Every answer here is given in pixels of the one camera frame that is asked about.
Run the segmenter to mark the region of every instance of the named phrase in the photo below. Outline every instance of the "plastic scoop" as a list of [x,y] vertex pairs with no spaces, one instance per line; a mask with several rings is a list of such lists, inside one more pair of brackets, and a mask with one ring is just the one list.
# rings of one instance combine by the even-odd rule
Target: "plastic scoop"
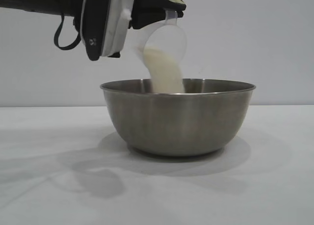
[[144,62],[143,53],[147,48],[154,48],[167,53],[180,62],[186,51],[186,34],[177,26],[176,11],[166,11],[164,22],[148,25],[140,30],[136,52]]

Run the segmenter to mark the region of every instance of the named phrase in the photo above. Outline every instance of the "white tabletop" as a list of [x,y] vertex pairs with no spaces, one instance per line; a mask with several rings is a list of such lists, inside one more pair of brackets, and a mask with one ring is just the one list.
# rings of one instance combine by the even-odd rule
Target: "white tabletop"
[[224,151],[126,147],[105,107],[0,109],[1,225],[312,225],[314,106],[251,106]]

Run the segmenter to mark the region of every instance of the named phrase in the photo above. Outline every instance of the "flour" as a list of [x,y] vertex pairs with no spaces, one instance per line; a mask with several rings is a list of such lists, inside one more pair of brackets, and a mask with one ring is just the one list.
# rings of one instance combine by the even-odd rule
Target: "flour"
[[179,63],[169,54],[155,48],[144,49],[144,63],[151,74],[154,93],[184,93]]

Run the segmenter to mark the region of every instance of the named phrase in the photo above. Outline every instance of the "white wall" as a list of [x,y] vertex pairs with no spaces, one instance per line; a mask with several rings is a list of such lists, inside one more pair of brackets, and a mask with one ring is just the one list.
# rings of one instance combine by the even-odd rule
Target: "white wall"
[[[185,77],[254,83],[254,104],[314,104],[313,0],[184,1]],[[59,21],[0,9],[0,106],[102,105],[101,83],[149,77],[128,49],[121,59],[98,62],[82,45],[58,50]],[[64,44],[76,36],[71,24]]]

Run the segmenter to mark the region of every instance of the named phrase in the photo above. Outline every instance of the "metal mixing bowl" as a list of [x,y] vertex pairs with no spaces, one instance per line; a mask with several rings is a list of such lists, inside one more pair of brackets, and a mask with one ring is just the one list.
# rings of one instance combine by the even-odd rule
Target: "metal mixing bowl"
[[184,79],[186,94],[151,93],[149,79],[101,85],[119,135],[132,147],[164,156],[223,148],[239,131],[253,84]]

